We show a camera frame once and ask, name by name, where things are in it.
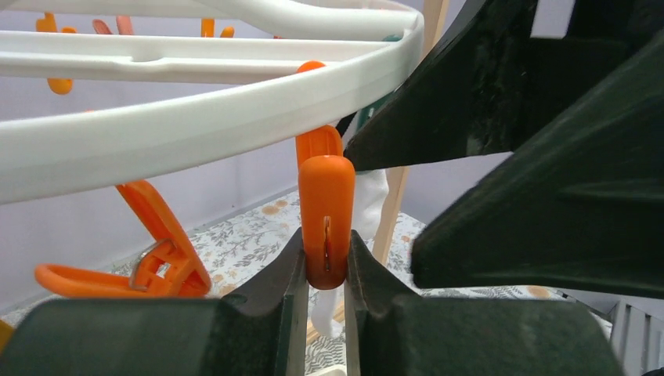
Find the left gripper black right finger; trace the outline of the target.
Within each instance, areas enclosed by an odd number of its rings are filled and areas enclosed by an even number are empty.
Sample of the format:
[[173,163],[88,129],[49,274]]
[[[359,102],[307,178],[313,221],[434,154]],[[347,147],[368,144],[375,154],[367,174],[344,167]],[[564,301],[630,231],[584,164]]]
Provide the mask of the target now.
[[350,375],[620,375],[598,322],[552,300],[425,298],[351,235]]

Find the white round clip hanger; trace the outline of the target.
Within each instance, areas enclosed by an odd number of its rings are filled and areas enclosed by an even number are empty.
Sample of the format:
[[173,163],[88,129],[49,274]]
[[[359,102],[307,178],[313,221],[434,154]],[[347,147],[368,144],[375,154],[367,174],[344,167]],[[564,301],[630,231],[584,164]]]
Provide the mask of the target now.
[[203,92],[1,123],[4,204],[95,190],[259,149],[398,88],[424,16],[395,1],[4,1],[5,11],[236,19],[262,38],[1,33],[17,78],[204,85]]

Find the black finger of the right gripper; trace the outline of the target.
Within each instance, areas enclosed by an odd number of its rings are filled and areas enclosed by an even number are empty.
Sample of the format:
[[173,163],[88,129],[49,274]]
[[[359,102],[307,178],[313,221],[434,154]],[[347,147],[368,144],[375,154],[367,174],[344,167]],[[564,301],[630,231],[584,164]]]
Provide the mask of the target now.
[[663,35],[413,241],[420,288],[537,284],[663,296]]
[[[535,1],[468,1],[447,33],[361,131],[405,115],[411,165],[514,151],[560,121],[582,128],[662,96],[663,4],[577,1],[562,38],[535,37]],[[367,146],[345,156],[382,168]]]

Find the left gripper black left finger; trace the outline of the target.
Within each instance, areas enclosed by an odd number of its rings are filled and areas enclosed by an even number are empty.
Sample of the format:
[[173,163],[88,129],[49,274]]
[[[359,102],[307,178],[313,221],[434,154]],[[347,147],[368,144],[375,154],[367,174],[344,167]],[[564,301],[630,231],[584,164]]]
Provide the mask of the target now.
[[221,298],[54,299],[20,323],[4,375],[302,375],[301,233]]

